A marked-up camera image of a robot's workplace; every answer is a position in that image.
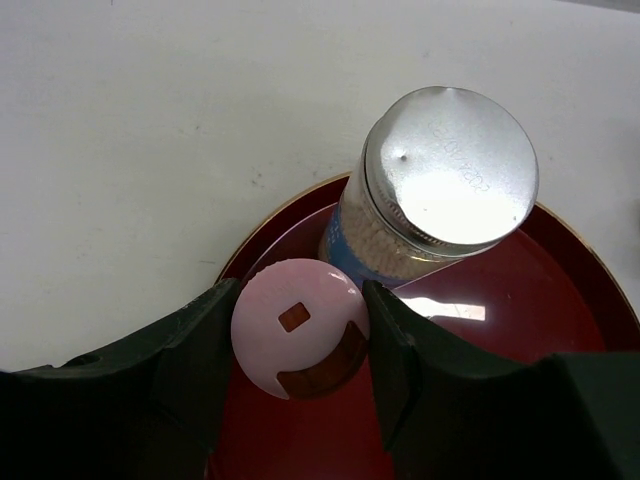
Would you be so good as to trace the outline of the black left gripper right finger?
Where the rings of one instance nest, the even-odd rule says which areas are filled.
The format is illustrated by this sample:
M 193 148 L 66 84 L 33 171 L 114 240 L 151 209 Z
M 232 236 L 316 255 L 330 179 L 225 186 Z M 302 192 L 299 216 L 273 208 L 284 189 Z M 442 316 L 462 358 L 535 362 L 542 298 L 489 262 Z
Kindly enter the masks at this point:
M 363 295 L 384 449 L 399 479 L 635 479 L 639 356 L 553 354 L 523 364 Z

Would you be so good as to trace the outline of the pink lid spice shaker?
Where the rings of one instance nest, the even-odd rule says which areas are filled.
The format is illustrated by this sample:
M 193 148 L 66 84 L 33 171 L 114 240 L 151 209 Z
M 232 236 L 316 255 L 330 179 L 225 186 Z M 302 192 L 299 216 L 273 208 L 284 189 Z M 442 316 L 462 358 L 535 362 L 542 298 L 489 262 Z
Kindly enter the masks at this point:
M 281 399 L 326 396 L 367 355 L 370 322 L 360 289 L 313 259 L 270 265 L 242 289 L 231 320 L 233 351 L 248 379 Z

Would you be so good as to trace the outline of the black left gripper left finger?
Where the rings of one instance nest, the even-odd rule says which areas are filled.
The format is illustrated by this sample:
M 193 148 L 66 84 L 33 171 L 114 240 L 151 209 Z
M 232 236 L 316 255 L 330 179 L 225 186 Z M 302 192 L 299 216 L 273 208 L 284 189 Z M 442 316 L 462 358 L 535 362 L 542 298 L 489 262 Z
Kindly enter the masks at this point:
M 5 479 L 202 479 L 232 369 L 235 279 L 62 366 L 1 376 Z

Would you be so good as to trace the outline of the blue label silver lid jar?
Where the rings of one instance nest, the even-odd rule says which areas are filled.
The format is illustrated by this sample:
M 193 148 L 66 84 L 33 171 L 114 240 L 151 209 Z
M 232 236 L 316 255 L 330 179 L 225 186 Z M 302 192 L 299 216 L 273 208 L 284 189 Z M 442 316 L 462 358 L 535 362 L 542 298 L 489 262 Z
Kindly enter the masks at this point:
M 402 286 L 499 244 L 538 188 L 534 147 L 506 109 L 463 88 L 421 88 L 369 131 L 318 256 L 356 284 Z

